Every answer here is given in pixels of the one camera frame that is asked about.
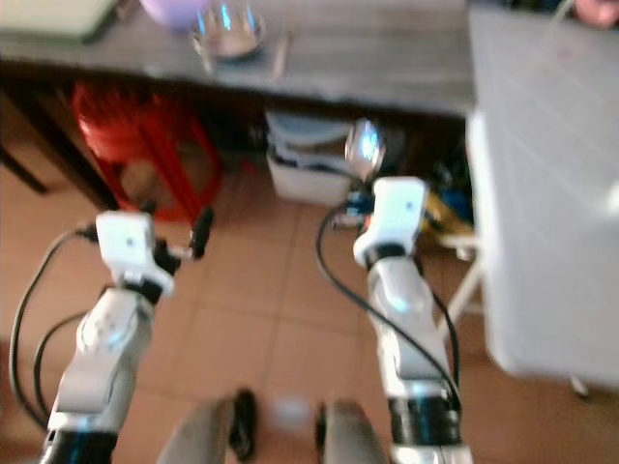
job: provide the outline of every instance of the wire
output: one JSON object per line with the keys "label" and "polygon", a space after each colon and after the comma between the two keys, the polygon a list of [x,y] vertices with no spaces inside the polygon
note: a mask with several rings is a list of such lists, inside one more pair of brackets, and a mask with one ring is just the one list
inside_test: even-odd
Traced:
{"label": "wire", "polygon": [[58,324],[53,326],[51,329],[49,329],[45,333],[44,337],[39,342],[39,346],[37,347],[37,353],[35,354],[35,363],[33,366],[35,396],[37,397],[37,404],[39,405],[39,408],[45,414],[45,417],[47,418],[48,421],[49,421],[49,416],[51,415],[51,410],[45,403],[43,389],[41,388],[41,364],[43,363],[45,346],[47,345],[49,340],[54,336],[54,334],[56,334],[56,332],[58,332],[63,327],[71,324],[71,322],[83,318],[84,315],[86,315],[86,312],[78,312],[77,314],[74,314],[73,316],[69,316],[63,319],[62,321],[60,321]]}
{"label": "wire", "polygon": [[350,301],[355,303],[357,306],[360,306],[363,310],[370,313],[374,318],[376,318],[380,323],[391,328],[396,334],[401,336],[404,340],[410,343],[421,355],[426,358],[426,360],[441,374],[441,377],[445,380],[447,385],[449,386],[451,399],[453,401],[453,407],[456,411],[461,411],[461,402],[459,397],[459,392],[457,389],[457,385],[454,383],[454,380],[450,376],[449,372],[440,364],[436,358],[431,355],[418,341],[408,335],[405,331],[403,331],[400,327],[394,324],[391,320],[383,316],[380,312],[374,309],[371,304],[366,302],[366,300],[360,295],[353,292],[350,288],[348,288],[341,280],[339,280],[327,267],[327,263],[325,262],[323,252],[322,252],[322,240],[324,238],[325,230],[327,229],[327,225],[333,220],[333,218],[345,209],[345,203],[342,205],[333,208],[327,215],[322,219],[320,223],[320,227],[318,229],[318,235],[316,236],[315,250],[316,250],[316,258],[318,260],[318,267],[322,274],[336,287],[340,292],[348,298]]}
{"label": "wire", "polygon": [[35,276],[30,281],[26,292],[21,297],[21,301],[19,302],[19,306],[17,307],[17,313],[15,314],[15,321],[13,322],[13,330],[11,332],[11,347],[9,354],[9,380],[11,382],[11,389],[15,395],[15,398],[21,405],[21,407],[25,410],[26,414],[30,416],[30,418],[41,428],[41,430],[47,430],[46,421],[39,415],[36,411],[35,407],[32,405],[30,400],[26,397],[24,393],[21,382],[19,381],[19,369],[18,369],[18,349],[19,349],[19,332],[21,330],[21,321],[23,319],[23,315],[26,311],[26,307],[28,306],[28,301],[32,296],[32,293],[35,290],[35,287],[39,283],[45,268],[49,264],[51,258],[54,256],[56,251],[68,242],[70,239],[77,237],[78,232],[66,232],[58,237],[49,247],[43,261],[39,265],[39,269],[35,273]]}
{"label": "wire", "polygon": [[554,11],[550,24],[555,25],[565,19],[570,10],[574,7],[575,3],[575,0],[562,0],[557,6],[557,9]]}
{"label": "wire", "polygon": [[457,386],[460,385],[460,345],[457,340],[457,331],[454,322],[452,321],[452,317],[449,315],[449,310],[443,303],[443,301],[436,295],[436,292],[432,290],[432,297],[434,298],[434,302],[443,313],[443,317],[445,317],[445,323],[447,324],[447,329],[449,330],[449,339],[452,344],[452,359],[454,360],[454,382]]}
{"label": "wire", "polygon": [[313,164],[303,164],[303,165],[299,165],[298,162],[294,161],[294,160],[288,160],[285,159],[277,154],[271,155],[271,158],[273,159],[273,161],[275,161],[277,164],[281,164],[284,166],[292,166],[295,167],[297,169],[301,169],[301,170],[308,170],[308,171],[320,171],[320,172],[325,172],[327,174],[336,174],[342,177],[346,177],[348,179],[350,179],[353,182],[363,182],[361,180],[361,178],[357,175],[354,174],[346,169],[341,169],[341,168],[337,168],[337,167],[333,167],[330,166],[328,164],[324,164],[321,162],[316,162]]}

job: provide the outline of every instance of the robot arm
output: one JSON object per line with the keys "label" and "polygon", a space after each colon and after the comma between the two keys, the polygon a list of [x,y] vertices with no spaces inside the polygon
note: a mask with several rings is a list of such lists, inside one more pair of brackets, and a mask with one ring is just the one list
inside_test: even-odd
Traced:
{"label": "robot arm", "polygon": [[114,285],[77,329],[75,354],[60,382],[41,462],[110,461],[150,343],[156,304],[172,294],[181,260],[204,254],[212,220],[210,211],[202,215],[192,247],[175,250],[155,238],[146,214],[97,217],[102,259]]}
{"label": "robot arm", "polygon": [[[368,229],[354,245],[356,261],[369,270],[369,299],[448,370],[443,338],[432,318],[433,296],[411,258],[426,186],[416,178],[383,178],[374,183],[373,192]],[[391,413],[393,462],[472,464],[443,375],[393,329],[372,322]]]}

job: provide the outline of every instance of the tiled floor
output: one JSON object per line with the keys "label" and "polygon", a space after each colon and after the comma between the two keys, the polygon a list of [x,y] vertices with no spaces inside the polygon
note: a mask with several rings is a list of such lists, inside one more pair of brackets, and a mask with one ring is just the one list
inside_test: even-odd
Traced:
{"label": "tiled floor", "polygon": [[[27,147],[18,151],[30,161],[36,156]],[[43,439],[8,388],[7,344],[16,304],[49,242],[96,213],[51,168],[37,164],[42,177],[59,186],[46,198],[1,173],[0,462],[8,464],[36,455]],[[314,263],[311,247],[324,210],[279,200],[268,175],[257,173],[228,176],[217,212],[206,257],[181,270],[175,296],[161,304],[114,462],[154,462],[174,424],[195,404],[239,386],[254,388],[260,399],[257,463],[315,462],[311,417],[317,402],[332,394],[357,398],[380,436],[388,437],[371,328]],[[186,227],[159,226],[172,242],[187,238]],[[347,233],[331,238],[328,258],[363,291],[351,240]],[[432,286],[448,298],[465,266],[442,252],[426,251],[425,258]],[[26,384],[44,330],[91,307],[106,279],[96,249],[75,244],[60,255],[24,320]],[[616,396],[597,393],[583,404],[565,384],[509,378],[486,357],[481,317],[466,316],[459,328],[463,433],[478,464],[619,462]],[[73,344],[74,326],[53,339],[45,357],[50,401]]]}

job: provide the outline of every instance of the red stool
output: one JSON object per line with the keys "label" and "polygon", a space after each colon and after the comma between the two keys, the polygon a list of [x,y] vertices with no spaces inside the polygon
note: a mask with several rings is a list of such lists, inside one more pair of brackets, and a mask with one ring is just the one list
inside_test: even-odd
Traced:
{"label": "red stool", "polygon": [[[221,160],[196,117],[184,106],[159,97],[143,97],[118,89],[77,86],[74,114],[103,177],[123,209],[137,210],[121,185],[123,168],[132,161],[150,162],[174,197],[175,208],[160,209],[157,218],[186,218],[194,223],[221,185]],[[212,164],[211,179],[195,192],[180,162],[177,144],[198,143]]]}

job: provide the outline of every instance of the table leg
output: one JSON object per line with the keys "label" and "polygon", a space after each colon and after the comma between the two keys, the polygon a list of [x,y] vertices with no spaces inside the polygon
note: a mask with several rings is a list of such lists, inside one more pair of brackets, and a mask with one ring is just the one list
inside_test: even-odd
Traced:
{"label": "table leg", "polygon": [[39,179],[33,176],[30,171],[23,167],[17,159],[13,158],[13,156],[7,152],[3,146],[0,146],[0,162],[4,164],[7,169],[13,172],[21,180],[21,182],[26,184],[36,193],[41,195],[47,193],[47,187],[44,186]]}
{"label": "table leg", "polygon": [[[452,319],[452,322],[454,322],[454,325],[457,323],[457,320],[460,318],[466,309],[466,306],[471,301],[477,286],[482,281],[482,276],[482,261],[479,257],[476,257],[475,261],[473,261],[473,264],[471,264],[471,267],[464,276],[462,283],[457,288],[456,294],[452,297],[452,300],[449,302],[447,307],[449,316]],[[449,329],[445,318],[441,319],[441,322],[438,325],[438,332],[443,339],[447,339]]]}
{"label": "table leg", "polygon": [[118,209],[111,190],[93,166],[84,158],[63,130],[49,116],[31,90],[3,87],[3,92],[15,109],[41,136],[44,155],[95,206],[105,210]]}

